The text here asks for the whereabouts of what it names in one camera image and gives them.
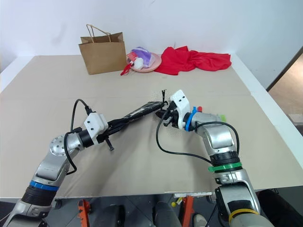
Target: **white bracket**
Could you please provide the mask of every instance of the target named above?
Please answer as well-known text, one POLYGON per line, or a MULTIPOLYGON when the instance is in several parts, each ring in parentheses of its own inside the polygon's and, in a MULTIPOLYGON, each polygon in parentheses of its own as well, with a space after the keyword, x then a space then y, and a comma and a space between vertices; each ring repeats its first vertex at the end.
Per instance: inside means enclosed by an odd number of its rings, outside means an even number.
POLYGON ((98 144, 97 136, 105 132, 108 129, 108 123, 103 114, 90 113, 86 118, 84 125, 89 132, 94 144, 98 144))
POLYGON ((183 129, 185 127, 185 122, 183 122, 183 118, 186 113, 190 113, 190 105, 188 99, 185 97, 185 94, 182 90, 177 91, 170 97, 171 101, 177 106, 177 111, 179 114, 178 118, 178 128, 183 129))

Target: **purple cloth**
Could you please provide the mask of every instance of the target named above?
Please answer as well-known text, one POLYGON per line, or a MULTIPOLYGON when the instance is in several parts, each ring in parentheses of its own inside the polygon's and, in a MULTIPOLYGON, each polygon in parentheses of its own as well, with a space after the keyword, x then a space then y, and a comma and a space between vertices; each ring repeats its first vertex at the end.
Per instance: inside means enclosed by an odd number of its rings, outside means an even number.
POLYGON ((152 65, 152 63, 153 63, 153 62, 151 63, 152 54, 148 50, 138 46, 137 48, 132 49, 132 52, 137 54, 138 58, 143 59, 143 67, 144 68, 148 68, 152 65))

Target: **green ring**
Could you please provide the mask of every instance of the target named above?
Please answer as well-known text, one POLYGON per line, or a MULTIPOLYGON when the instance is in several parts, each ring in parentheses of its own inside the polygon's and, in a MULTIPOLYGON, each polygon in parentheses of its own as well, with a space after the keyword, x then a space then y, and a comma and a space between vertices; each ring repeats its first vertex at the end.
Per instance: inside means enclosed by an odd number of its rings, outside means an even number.
POLYGON ((223 165, 223 166, 210 166, 208 168, 208 171, 209 172, 214 172, 214 171, 218 171, 218 170, 232 169, 232 168, 236 168, 236 167, 240 167, 240 166, 242 166, 241 162, 226 164, 226 165, 223 165))

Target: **cable connector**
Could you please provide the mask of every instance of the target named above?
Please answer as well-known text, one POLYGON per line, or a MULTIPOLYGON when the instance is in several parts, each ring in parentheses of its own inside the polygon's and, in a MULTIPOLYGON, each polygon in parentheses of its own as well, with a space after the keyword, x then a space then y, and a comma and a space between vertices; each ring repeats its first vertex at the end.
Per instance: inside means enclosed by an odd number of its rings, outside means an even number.
POLYGON ((88 105, 85 106, 85 111, 86 111, 87 116, 93 112, 92 109, 88 105))
POLYGON ((81 131, 82 131, 82 128, 78 127, 78 128, 73 129, 71 132, 79 133, 81 131))

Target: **beige tabletop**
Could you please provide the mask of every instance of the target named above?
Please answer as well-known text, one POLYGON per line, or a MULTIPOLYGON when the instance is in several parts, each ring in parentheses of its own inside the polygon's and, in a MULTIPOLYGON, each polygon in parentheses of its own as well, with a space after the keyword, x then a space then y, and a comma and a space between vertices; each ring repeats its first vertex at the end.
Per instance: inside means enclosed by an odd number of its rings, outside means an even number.
MULTIPOLYGON (((237 73, 193 70, 170 76, 156 72, 88 75, 83 59, 36 56, 0 94, 0 197, 21 197, 53 137, 69 130, 74 101, 82 98, 106 120, 125 116, 148 101, 182 89, 191 106, 226 115, 238 131, 240 157, 255 189, 303 184, 303 170, 237 73)), ((75 126, 86 115, 79 105, 75 126)), ((208 163, 163 153, 156 145, 159 119, 150 114, 113 135, 106 144, 82 151, 78 171, 65 178, 59 197, 211 192, 208 163)), ((160 129, 165 149, 207 156, 201 138, 171 127, 160 129)))

